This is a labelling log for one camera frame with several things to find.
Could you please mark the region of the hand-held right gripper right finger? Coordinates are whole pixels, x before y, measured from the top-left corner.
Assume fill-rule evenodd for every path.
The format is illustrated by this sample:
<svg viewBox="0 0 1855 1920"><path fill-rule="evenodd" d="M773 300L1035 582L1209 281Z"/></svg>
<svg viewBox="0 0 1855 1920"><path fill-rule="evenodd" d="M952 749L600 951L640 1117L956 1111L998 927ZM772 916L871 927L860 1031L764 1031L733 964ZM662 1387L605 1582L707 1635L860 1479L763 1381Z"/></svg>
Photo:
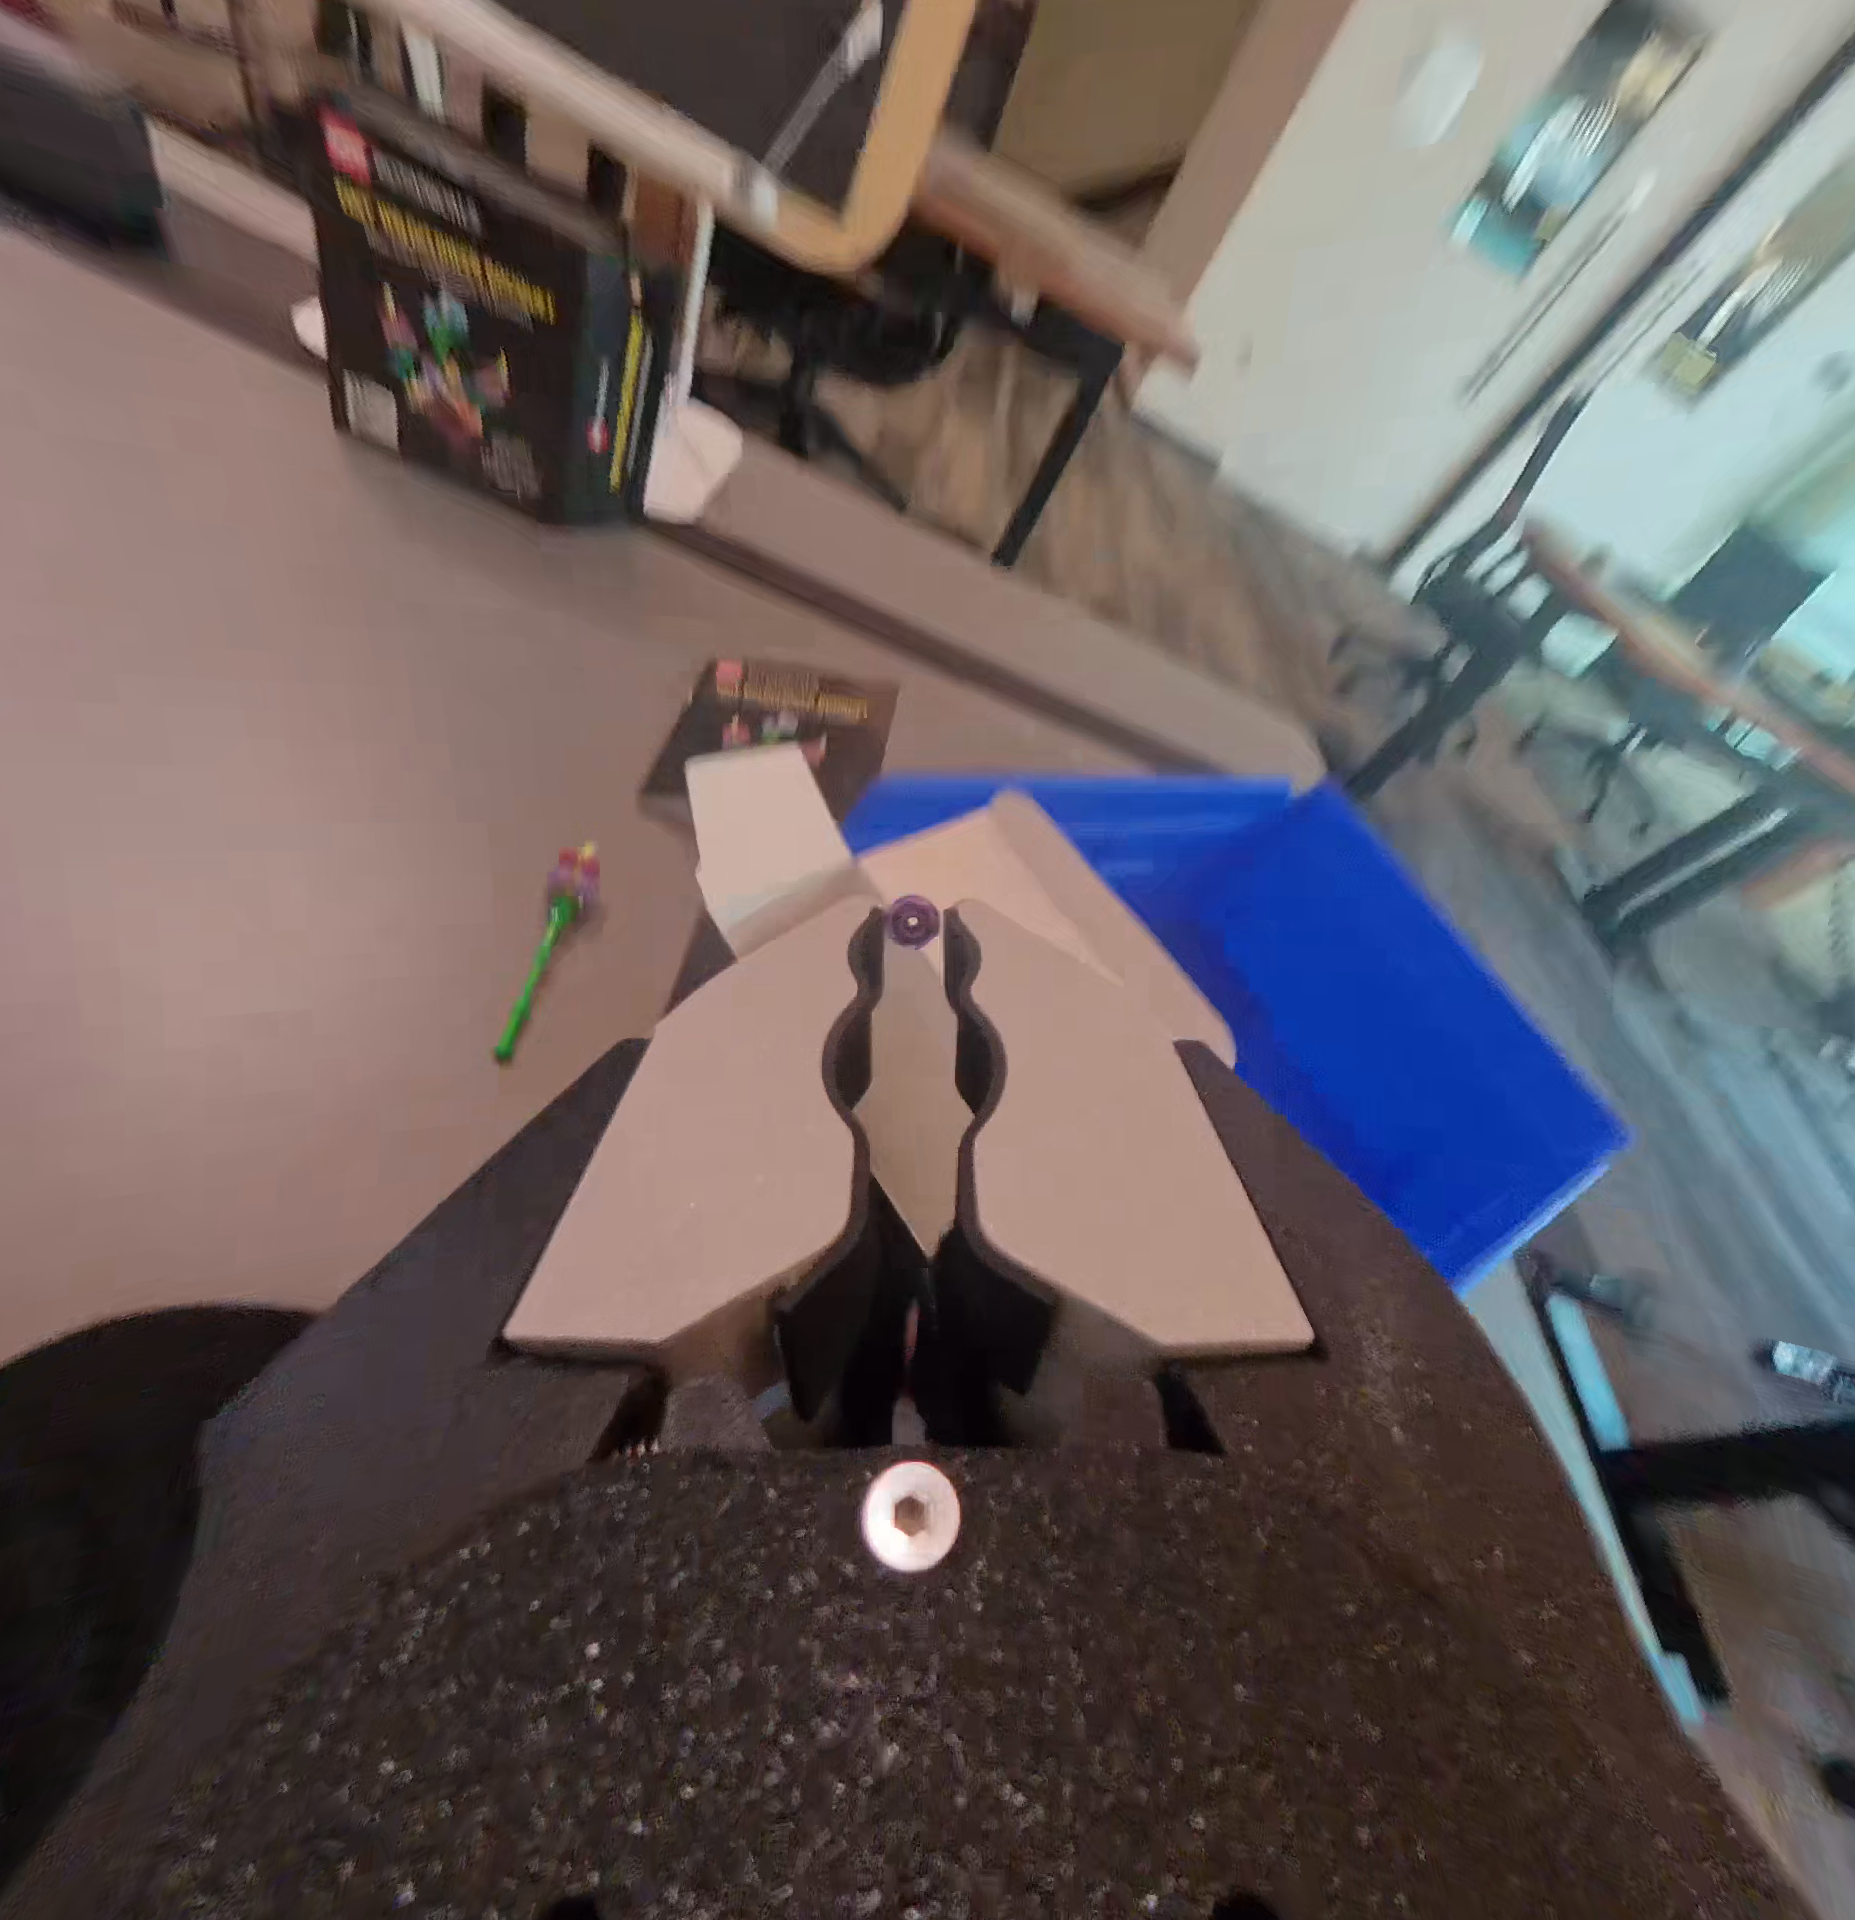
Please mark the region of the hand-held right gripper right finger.
<svg viewBox="0 0 1855 1920"><path fill-rule="evenodd" d="M962 1324L989 1364L1303 1353L1315 1324L1180 1047L991 902L940 916Z"/></svg>

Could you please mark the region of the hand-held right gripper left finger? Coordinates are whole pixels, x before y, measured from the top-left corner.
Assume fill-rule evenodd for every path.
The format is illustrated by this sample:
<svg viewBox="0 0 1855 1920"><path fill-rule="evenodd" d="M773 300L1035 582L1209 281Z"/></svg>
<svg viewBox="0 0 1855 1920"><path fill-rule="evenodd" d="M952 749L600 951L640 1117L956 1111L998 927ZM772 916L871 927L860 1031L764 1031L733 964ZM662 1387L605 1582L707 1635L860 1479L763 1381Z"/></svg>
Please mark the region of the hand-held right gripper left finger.
<svg viewBox="0 0 1855 1920"><path fill-rule="evenodd" d="M867 1214L843 1060L881 987L881 910L827 902L652 1027L511 1317L529 1353L744 1353Z"/></svg>

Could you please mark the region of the lego flower with green stem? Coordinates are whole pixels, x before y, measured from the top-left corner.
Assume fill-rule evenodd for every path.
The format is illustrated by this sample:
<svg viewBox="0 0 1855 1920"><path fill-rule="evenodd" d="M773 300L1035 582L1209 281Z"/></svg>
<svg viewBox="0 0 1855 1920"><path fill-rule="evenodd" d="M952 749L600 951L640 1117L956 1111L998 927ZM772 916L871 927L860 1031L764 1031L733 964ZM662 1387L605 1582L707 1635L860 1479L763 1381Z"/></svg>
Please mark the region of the lego flower with green stem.
<svg viewBox="0 0 1855 1920"><path fill-rule="evenodd" d="M600 843L581 840L581 843L561 847L552 869L547 869L547 883L542 883L542 923L538 923L538 938L537 938L537 951L531 951L531 964L529 964L524 987L515 993L515 1000L505 1009L505 1023L503 1023L503 1031L496 1031L496 1041L489 1049L489 1060L496 1067L515 1064L515 1049L519 1049L524 1027L529 1027L529 1022L537 1012L538 987L542 987L561 944L571 941L571 934L581 927L596 916L600 894L604 894Z"/></svg>

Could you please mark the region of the black carton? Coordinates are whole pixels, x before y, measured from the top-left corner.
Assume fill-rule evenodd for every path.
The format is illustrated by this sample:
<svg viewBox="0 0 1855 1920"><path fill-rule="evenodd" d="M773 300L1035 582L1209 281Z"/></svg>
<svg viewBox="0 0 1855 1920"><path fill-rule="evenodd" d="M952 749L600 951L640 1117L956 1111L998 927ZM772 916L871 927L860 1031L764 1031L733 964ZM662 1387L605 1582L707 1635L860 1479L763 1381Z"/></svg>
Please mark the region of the black carton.
<svg viewBox="0 0 1855 1920"><path fill-rule="evenodd" d="M873 847L844 847L807 756L794 745L687 761L698 890L727 951L773 941L833 902L932 908L981 900L1071 960L1121 982L1175 1041L1204 1041L1234 1064L1234 1038L1155 934L1110 890L1060 823L1023 790L958 811ZM956 1222L958 1139L956 1009L940 987L937 938L886 951L885 1000L871 1017L871 1088L860 1101L871 1176L928 1256Z"/></svg>

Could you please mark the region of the lego instruction booklet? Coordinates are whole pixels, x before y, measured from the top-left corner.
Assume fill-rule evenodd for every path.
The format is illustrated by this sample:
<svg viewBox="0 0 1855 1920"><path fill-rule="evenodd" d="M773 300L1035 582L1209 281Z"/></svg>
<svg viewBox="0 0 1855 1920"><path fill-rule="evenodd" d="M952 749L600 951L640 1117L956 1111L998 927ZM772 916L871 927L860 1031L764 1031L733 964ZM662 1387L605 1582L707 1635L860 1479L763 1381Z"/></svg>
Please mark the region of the lego instruction booklet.
<svg viewBox="0 0 1855 1920"><path fill-rule="evenodd" d="M890 682L849 682L793 659L707 659L662 734L635 802L687 823L687 761L794 745L843 823L885 769L894 717Z"/></svg>

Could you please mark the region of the black lego set box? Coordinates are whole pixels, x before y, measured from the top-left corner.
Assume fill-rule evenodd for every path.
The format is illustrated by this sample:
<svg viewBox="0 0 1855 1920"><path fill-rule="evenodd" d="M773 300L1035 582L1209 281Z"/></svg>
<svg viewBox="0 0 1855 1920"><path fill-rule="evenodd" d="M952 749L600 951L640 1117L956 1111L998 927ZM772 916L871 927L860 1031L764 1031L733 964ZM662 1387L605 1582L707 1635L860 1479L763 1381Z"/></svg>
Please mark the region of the black lego set box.
<svg viewBox="0 0 1855 1920"><path fill-rule="evenodd" d="M296 121L336 430L547 525L640 521L681 272L371 89Z"/></svg>

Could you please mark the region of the blue plastic bin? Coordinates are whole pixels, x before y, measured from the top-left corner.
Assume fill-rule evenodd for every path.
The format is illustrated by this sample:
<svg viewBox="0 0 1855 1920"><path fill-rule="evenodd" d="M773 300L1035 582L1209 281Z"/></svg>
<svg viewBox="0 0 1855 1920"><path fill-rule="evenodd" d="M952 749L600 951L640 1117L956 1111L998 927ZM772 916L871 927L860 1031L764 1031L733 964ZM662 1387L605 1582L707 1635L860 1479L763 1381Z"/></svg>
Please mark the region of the blue plastic bin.
<svg viewBox="0 0 1855 1920"><path fill-rule="evenodd" d="M855 852L1035 799L1234 1038L1234 1074L1450 1279L1527 1247L1631 1135L1326 782L881 779Z"/></svg>

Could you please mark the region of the black office chair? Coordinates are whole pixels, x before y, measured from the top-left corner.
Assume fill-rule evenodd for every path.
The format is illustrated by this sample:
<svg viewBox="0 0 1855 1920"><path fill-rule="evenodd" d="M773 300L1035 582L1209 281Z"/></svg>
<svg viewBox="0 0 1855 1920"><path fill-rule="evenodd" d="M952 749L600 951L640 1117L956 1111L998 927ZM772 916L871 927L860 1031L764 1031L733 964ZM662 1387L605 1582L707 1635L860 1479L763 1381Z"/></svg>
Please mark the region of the black office chair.
<svg viewBox="0 0 1855 1920"><path fill-rule="evenodd" d="M1538 647L1538 616L1518 616L1511 601L1511 589L1527 578L1517 537L1587 404L1590 386L1559 403L1508 495L1421 578L1409 609L1438 629L1438 643L1426 658L1384 658L1399 686L1415 690L1421 704L1356 769L1338 775L1348 799L1369 802L1407 766L1432 766L1446 745L1469 751L1477 745L1477 704Z"/></svg>

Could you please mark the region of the black honeycomb cushion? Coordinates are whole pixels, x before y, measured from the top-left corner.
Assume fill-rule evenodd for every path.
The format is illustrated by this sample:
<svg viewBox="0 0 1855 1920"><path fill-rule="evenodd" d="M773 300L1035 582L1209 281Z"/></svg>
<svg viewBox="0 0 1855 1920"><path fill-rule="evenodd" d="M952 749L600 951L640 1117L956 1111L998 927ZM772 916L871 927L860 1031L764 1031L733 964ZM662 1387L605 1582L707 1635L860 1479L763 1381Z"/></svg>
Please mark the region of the black honeycomb cushion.
<svg viewBox="0 0 1855 1920"><path fill-rule="evenodd" d="M146 1309L0 1367L0 1896L169 1635L199 1432L305 1324L305 1309Z"/></svg>

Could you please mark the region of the brown office desk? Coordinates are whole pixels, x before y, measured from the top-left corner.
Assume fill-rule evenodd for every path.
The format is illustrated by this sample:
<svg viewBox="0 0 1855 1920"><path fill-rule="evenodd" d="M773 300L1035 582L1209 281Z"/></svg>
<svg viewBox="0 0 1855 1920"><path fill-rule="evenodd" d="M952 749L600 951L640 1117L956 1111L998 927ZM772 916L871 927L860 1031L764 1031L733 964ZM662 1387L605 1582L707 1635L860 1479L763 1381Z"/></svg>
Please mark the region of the brown office desk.
<svg viewBox="0 0 1855 1920"><path fill-rule="evenodd" d="M1692 704L1700 719L1747 724L1778 745L1778 766L1754 766L1750 788L1718 817L1597 883L1579 910L1610 957L1631 957L1658 927L1722 890L1772 878L1821 843L1855 843L1855 751L1813 730L1757 686L1718 673L1689 629L1653 601L1609 584L1598 567L1527 518L1518 553L1569 609L1609 629L1623 666Z"/></svg>

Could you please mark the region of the black panel with wooden rim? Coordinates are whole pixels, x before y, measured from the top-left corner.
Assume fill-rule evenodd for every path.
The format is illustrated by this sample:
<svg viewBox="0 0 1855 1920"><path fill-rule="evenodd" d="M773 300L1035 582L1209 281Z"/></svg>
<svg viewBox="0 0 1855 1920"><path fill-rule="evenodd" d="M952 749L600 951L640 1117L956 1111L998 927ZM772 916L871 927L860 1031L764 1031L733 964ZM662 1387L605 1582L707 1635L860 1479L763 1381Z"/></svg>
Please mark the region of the black panel with wooden rim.
<svg viewBox="0 0 1855 1920"><path fill-rule="evenodd" d="M511 0L571 59L707 133L715 187L756 246L849 274L905 224L975 24L975 4L881 4L871 59L794 121L867 4L822 0Z"/></svg>

